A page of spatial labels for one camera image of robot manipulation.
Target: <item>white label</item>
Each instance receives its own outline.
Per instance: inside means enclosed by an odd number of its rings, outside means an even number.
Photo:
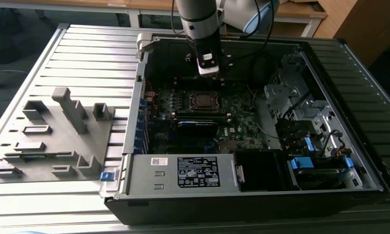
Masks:
[[[204,60],[211,60],[213,58],[213,54],[203,55]]]
[[[119,6],[119,7],[126,7],[126,4],[112,4],[112,3],[108,3],[108,6]]]
[[[311,15],[309,17],[311,18],[323,18],[323,19],[325,18],[325,16],[321,16],[321,15]]]
[[[168,158],[167,157],[154,157],[151,165],[152,166],[168,166]]]

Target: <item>warning label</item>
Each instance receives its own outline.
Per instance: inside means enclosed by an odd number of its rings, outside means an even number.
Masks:
[[[179,157],[178,185],[182,188],[220,187],[217,157]]]

